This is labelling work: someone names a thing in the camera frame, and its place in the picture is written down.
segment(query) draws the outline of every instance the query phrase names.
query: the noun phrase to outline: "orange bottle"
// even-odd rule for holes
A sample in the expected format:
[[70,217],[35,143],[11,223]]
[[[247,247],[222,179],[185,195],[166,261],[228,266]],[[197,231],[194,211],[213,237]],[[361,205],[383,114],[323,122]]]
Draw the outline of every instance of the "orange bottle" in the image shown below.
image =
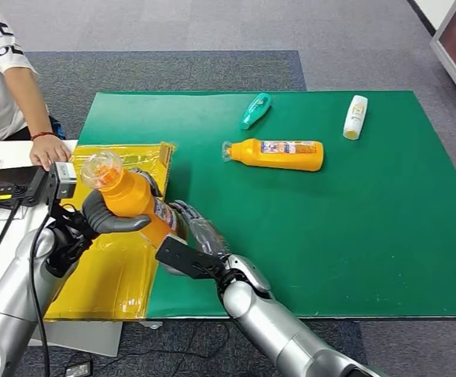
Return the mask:
[[324,147],[319,141],[225,141],[222,144],[222,159],[255,167],[318,171],[324,159]]
[[168,234],[176,234],[175,212],[151,194],[151,185],[142,175],[123,169],[121,158],[114,152],[102,151],[83,163],[82,180],[98,189],[112,213],[124,218],[141,214],[151,223],[141,232],[153,246],[158,247]]

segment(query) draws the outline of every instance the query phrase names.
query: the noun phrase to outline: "yellow mat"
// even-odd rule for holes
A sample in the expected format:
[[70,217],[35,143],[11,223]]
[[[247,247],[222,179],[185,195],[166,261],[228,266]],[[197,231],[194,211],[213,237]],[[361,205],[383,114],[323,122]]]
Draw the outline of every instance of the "yellow mat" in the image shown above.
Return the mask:
[[[81,209],[90,188],[79,177],[85,160],[93,153],[110,149],[121,156],[126,169],[139,167],[149,172],[165,194],[172,146],[86,145],[76,147],[73,163],[78,184],[73,199],[62,201]],[[156,249],[139,232],[101,235],[86,251],[53,302],[45,320],[134,320],[144,318],[156,268]]]

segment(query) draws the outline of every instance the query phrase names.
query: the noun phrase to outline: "child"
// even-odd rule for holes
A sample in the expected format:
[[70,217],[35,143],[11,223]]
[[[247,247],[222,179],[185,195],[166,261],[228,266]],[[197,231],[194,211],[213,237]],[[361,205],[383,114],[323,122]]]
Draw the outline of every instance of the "child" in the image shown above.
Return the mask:
[[49,170],[54,161],[67,161],[70,153],[60,140],[60,125],[49,118],[34,73],[0,15],[0,140],[32,140],[32,163]]

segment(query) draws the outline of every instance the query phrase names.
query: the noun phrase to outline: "clear bottle cap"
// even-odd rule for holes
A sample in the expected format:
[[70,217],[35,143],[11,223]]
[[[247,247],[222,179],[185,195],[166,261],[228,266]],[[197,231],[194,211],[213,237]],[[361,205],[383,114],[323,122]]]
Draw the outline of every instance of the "clear bottle cap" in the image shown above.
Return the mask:
[[227,163],[231,160],[231,143],[229,141],[225,141],[222,143],[222,160]]
[[121,158],[111,151],[97,152],[82,165],[82,181],[92,189],[107,189],[122,174]]

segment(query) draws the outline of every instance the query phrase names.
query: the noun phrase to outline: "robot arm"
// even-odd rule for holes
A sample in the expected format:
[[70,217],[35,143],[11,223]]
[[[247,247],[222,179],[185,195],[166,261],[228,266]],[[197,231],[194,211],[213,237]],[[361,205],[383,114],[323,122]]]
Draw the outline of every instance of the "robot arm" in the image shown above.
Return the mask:
[[219,232],[194,208],[180,201],[170,205],[188,223],[202,251],[169,235],[156,258],[193,279],[214,279],[225,310],[284,376],[382,377],[332,349],[275,300],[268,281],[256,266],[230,254]]
[[[150,221],[147,216],[117,218],[109,212],[98,192],[85,200],[83,214],[61,207],[60,200],[71,197],[76,186],[76,178],[70,177],[68,171],[64,163],[52,167],[47,196],[49,217],[54,221],[37,237],[32,270],[42,316],[99,233],[131,232]],[[15,374],[37,326],[29,284],[30,255],[36,233],[25,235],[0,279],[0,377]]]

